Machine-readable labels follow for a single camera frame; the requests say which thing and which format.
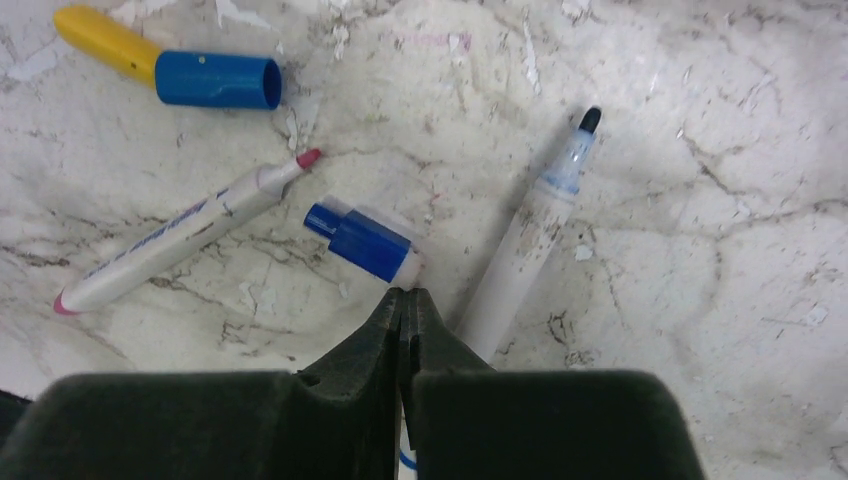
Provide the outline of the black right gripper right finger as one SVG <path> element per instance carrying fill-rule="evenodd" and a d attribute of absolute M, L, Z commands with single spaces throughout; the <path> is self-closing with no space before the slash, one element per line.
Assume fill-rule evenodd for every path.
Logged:
<path fill-rule="evenodd" d="M 400 296 L 401 391 L 421 479 L 700 479 L 684 415 L 634 370 L 496 370 L 424 289 Z"/>

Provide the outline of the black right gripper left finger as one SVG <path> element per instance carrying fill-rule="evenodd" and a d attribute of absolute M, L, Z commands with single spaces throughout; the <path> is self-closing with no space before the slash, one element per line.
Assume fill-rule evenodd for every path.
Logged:
<path fill-rule="evenodd" d="M 401 290 L 307 368 L 77 374 L 4 402 L 5 479 L 393 479 Z"/>

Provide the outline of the white blue marker pen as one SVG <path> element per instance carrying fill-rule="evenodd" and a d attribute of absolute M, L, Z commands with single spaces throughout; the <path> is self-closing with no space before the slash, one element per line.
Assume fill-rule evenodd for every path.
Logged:
<path fill-rule="evenodd" d="M 454 329 L 486 361 L 493 358 L 575 207 L 601 116 L 597 106 L 586 111 L 528 190 Z"/>

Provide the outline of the small blue pen cap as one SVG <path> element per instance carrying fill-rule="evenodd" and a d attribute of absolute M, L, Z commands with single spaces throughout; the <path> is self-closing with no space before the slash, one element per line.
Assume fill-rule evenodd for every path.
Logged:
<path fill-rule="evenodd" d="M 414 288 L 424 269 L 409 238 L 332 196 L 313 204 L 303 224 L 329 241 L 330 252 L 394 287 Z"/>

